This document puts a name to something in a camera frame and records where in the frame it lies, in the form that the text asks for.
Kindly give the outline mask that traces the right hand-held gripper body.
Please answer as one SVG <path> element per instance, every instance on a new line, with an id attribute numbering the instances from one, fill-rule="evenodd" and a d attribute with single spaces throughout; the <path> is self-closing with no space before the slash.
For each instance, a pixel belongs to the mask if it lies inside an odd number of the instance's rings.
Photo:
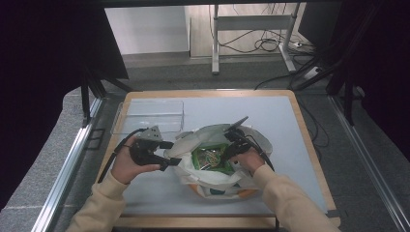
<path id="1" fill-rule="evenodd" d="M 224 130 L 224 136 L 231 142 L 230 145 L 234 145 L 236 148 L 236 154 L 242 154 L 249 148 L 249 140 L 246 138 L 245 133 L 240 129 L 240 126 L 247 120 L 248 116 L 231 124 Z"/>

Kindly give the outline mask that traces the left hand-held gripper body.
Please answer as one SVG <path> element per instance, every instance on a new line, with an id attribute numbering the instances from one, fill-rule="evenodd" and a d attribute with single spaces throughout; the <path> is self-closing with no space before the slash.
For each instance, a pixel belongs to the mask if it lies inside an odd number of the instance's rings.
<path id="1" fill-rule="evenodd" d="M 162 143 L 159 127 L 139 129 L 135 133 L 137 140 L 130 147 L 132 160 L 138 165 L 161 164 L 161 157 L 154 154 Z"/>

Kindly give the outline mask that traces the green box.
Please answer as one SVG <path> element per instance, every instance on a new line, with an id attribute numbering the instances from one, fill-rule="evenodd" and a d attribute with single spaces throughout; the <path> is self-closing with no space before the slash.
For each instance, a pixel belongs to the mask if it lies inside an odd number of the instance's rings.
<path id="1" fill-rule="evenodd" d="M 227 144 L 201 144 L 191 152 L 191 160 L 196 170 L 217 171 L 232 175 L 234 168 L 225 155 Z"/>

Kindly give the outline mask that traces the white canvas bag green orange print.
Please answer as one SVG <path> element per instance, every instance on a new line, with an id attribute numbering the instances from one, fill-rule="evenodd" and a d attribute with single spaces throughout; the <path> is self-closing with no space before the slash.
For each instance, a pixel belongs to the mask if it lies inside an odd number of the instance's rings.
<path id="1" fill-rule="evenodd" d="M 194 192 L 208 199 L 240 199 L 257 192 L 257 186 L 251 175 L 239 164 L 229 160 L 234 168 L 232 175 L 217 171 L 196 170 L 192 164 L 191 152 L 201 144 L 231 144 L 224 136 L 229 124 L 206 126 L 187 132 L 176 139 L 173 147 L 164 152 L 167 158 L 181 159 L 174 168 L 183 185 L 188 185 Z"/>

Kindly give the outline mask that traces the person's right hand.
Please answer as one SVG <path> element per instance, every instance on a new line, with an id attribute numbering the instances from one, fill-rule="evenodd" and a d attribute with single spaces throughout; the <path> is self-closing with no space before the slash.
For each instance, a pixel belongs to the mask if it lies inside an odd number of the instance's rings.
<path id="1" fill-rule="evenodd" d="M 244 167 L 251 175 L 265 164 L 265 160 L 257 153 L 253 148 L 248 151 L 236 155 L 230 159 L 233 162 L 239 162 L 242 167 Z"/>

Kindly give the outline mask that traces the person's left hand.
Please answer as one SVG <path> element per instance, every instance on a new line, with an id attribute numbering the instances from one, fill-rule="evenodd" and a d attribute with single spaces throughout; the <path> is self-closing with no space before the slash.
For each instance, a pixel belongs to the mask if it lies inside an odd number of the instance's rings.
<path id="1" fill-rule="evenodd" d="M 137 137 L 130 137 L 119 150 L 111 168 L 111 175 L 120 183 L 127 185 L 137 175 L 144 172 L 159 170 L 159 164 L 138 165 L 131 157 L 130 147 L 137 141 Z"/>

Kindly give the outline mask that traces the clear plastic box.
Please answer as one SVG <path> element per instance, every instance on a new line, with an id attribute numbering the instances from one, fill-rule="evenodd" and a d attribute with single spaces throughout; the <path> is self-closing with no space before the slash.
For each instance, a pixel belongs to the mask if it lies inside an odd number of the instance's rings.
<path id="1" fill-rule="evenodd" d="M 158 126 L 160 132 L 178 132 L 183 122 L 182 101 L 132 100 L 119 105 L 111 133 L 129 134 L 153 126 Z"/>

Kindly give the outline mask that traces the pale grey table mat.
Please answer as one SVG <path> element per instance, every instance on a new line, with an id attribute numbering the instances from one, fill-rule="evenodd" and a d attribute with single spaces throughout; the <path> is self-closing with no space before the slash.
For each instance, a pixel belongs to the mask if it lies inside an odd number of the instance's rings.
<path id="1" fill-rule="evenodd" d="M 161 132 L 162 138 L 174 142 L 176 136 L 206 126 L 233 124 L 248 116 L 243 125 L 254 133 L 258 144 L 268 153 L 278 174 L 294 181 L 323 211 L 329 207 L 312 165 L 314 154 L 308 152 L 310 140 L 303 138 L 303 122 L 286 96 L 159 98 L 132 100 L 182 101 L 183 128 L 178 132 Z M 208 199 L 183 185 L 174 170 L 144 174 L 124 191 L 126 215 L 140 216 L 238 216 L 268 215 L 271 211 L 257 190 L 246 198 Z"/>

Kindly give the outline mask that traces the black metal stand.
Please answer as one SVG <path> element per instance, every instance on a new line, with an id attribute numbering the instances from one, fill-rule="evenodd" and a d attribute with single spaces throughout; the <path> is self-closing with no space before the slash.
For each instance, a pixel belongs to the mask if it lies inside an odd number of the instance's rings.
<path id="1" fill-rule="evenodd" d="M 133 92 L 133 88 L 121 82 L 120 80 L 108 76 L 104 72 L 90 70 L 87 66 L 83 68 L 83 75 L 81 77 L 81 103 L 83 111 L 83 121 L 82 127 L 85 128 L 90 124 L 91 116 L 91 105 L 89 101 L 89 92 L 97 99 L 103 99 L 106 95 L 105 88 L 103 87 L 102 81 L 105 80 L 110 84 L 124 90 L 125 92 Z"/>
<path id="2" fill-rule="evenodd" d="M 330 76 L 331 79 L 326 87 L 326 93 L 334 96 L 341 88 L 344 88 L 343 113 L 351 126 L 354 125 L 352 119 L 354 82 L 353 77 L 349 74 L 349 65 L 352 63 L 353 56 L 382 3 L 382 0 L 366 0 L 364 9 L 356 15 L 354 21 L 344 30 L 341 37 L 332 46 L 329 46 L 329 49 L 339 52 L 339 57 L 335 62 L 323 72 L 293 88 L 294 91 L 302 91 L 319 80 Z"/>

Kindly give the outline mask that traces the white power strip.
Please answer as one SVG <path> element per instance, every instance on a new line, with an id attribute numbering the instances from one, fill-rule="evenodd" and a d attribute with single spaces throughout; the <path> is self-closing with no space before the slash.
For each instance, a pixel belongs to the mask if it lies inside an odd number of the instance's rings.
<path id="1" fill-rule="evenodd" d="M 308 71 L 304 75 L 304 79 L 311 79 L 321 72 L 322 72 L 322 69 L 320 67 L 313 67 L 310 71 Z"/>

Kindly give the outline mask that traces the dark curtain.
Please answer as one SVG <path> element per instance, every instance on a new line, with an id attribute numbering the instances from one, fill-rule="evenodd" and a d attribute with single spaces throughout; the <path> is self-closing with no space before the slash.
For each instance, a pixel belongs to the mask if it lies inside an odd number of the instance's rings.
<path id="1" fill-rule="evenodd" d="M 298 32 L 343 63 L 327 92 L 362 88 L 363 108 L 410 156 L 410 0 L 310 0 Z"/>
<path id="2" fill-rule="evenodd" d="M 128 76 L 104 8 L 0 0 L 0 210 L 87 76 Z"/>

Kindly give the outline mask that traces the aluminium rail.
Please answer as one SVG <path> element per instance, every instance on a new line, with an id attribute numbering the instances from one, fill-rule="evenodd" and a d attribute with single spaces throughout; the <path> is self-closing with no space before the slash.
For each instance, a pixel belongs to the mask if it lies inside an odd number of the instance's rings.
<path id="1" fill-rule="evenodd" d="M 399 232 L 410 232 L 410 219 L 399 203 L 393 190 L 389 187 L 380 169 L 377 167 L 364 141 L 359 136 L 356 128 L 352 126 L 344 116 L 344 111 L 337 97 L 329 96 L 328 100 L 334 109 L 340 123 L 342 124 L 352 146 L 358 154 L 370 180 L 375 186 L 382 202 L 391 216 Z"/>
<path id="2" fill-rule="evenodd" d="M 91 119 L 78 131 L 31 232 L 47 232 L 50 228 L 102 104 L 102 99 L 94 99 L 89 107 Z"/>

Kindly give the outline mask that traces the white metal desk frame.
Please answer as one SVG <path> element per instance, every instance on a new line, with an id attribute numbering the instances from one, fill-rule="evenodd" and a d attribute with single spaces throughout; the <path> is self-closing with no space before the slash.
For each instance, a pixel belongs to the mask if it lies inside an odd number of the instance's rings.
<path id="1" fill-rule="evenodd" d="M 278 44 L 278 49 L 283 61 L 290 73 L 294 73 L 296 68 L 288 54 L 288 46 L 293 33 L 293 29 L 298 16 L 301 3 L 297 3 L 292 14 L 281 15 L 236 15 L 219 16 L 219 6 L 214 6 L 213 15 L 213 53 L 212 53 L 212 74 L 220 73 L 219 55 L 219 31 L 244 31 L 244 30 L 279 30 L 285 31 L 284 39 Z"/>

